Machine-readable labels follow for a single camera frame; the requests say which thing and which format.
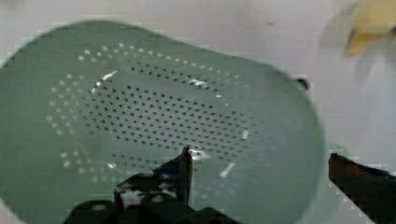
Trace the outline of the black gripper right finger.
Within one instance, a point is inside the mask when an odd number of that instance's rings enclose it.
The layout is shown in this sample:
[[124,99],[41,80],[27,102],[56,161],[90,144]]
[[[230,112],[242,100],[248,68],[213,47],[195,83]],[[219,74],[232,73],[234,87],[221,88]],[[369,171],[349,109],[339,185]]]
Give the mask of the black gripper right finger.
[[396,182],[387,171],[332,153],[329,179],[374,224],[395,224]]

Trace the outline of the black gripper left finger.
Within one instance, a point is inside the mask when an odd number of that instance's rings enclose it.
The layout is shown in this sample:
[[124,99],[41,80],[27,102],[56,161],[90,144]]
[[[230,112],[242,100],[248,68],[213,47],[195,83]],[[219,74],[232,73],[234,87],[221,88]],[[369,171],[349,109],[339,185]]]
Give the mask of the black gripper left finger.
[[80,203],[64,224],[240,224],[213,207],[190,207],[191,180],[192,156],[184,147],[151,172],[119,183],[113,200]]

